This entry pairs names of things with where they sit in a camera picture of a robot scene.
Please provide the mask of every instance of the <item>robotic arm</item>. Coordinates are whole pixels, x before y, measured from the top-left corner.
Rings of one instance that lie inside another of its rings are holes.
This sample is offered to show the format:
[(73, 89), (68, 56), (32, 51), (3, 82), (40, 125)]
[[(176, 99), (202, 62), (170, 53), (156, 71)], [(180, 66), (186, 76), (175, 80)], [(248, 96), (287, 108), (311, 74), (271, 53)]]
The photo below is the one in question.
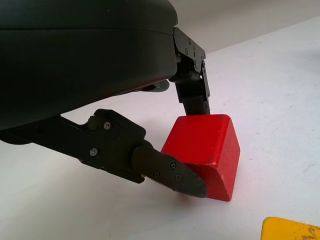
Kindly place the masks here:
[(187, 115), (210, 114), (205, 51), (177, 21), (166, 0), (2, 1), (0, 139), (35, 143), (135, 183), (145, 175), (205, 198), (204, 181), (155, 150), (146, 130), (124, 116), (99, 109), (84, 125), (60, 116), (119, 94), (165, 91), (166, 79)]

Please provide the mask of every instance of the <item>yellow object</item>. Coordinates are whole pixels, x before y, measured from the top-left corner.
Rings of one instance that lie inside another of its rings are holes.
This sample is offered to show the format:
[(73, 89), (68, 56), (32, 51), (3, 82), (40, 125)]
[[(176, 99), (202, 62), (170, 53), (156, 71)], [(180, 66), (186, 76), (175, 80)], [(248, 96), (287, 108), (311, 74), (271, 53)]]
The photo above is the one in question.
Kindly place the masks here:
[(268, 217), (263, 222), (261, 240), (320, 240), (320, 227)]

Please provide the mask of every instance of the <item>screw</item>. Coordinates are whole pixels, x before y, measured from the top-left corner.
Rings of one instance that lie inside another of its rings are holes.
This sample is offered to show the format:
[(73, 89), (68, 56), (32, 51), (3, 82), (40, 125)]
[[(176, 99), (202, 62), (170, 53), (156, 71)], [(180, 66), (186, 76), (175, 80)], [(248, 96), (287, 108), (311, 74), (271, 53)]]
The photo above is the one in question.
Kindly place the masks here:
[(173, 169), (175, 169), (176, 168), (176, 164), (173, 162), (173, 163), (171, 163), (171, 165), (170, 165), (170, 167), (171, 167), (171, 169), (173, 170)]
[(111, 123), (107, 121), (107, 122), (104, 123), (103, 127), (104, 127), (105, 130), (110, 130), (111, 129)]
[(98, 149), (92, 148), (92, 149), (90, 150), (90, 156), (91, 156), (91, 157), (95, 157), (95, 156), (97, 156), (97, 155), (98, 155)]
[(155, 172), (155, 173), (153, 174), (153, 177), (154, 177), (155, 179), (157, 179), (159, 176), (160, 176), (160, 173), (158, 173), (158, 172)]

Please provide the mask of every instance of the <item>metal bracket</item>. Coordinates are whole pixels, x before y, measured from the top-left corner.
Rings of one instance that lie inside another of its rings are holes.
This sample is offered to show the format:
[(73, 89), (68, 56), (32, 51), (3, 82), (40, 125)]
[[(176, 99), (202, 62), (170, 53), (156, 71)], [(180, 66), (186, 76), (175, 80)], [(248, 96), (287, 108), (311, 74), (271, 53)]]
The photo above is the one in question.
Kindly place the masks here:
[(178, 63), (169, 80), (175, 83), (179, 102), (187, 115), (210, 114), (205, 51), (177, 27), (173, 39)]
[(97, 110), (84, 125), (57, 116), (5, 130), (11, 143), (29, 142), (79, 159), (135, 183), (142, 174), (177, 192), (205, 198), (207, 187), (191, 169), (144, 140), (146, 130), (113, 110)]

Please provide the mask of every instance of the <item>red wooden cube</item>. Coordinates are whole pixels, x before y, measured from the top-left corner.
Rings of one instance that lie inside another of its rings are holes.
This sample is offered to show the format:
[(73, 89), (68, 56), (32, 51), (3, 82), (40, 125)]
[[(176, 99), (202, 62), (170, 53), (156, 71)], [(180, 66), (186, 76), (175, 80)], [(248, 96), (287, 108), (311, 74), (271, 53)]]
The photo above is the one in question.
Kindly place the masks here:
[(231, 200), (240, 147), (228, 115), (179, 117), (161, 152), (195, 171), (207, 186), (208, 198)]

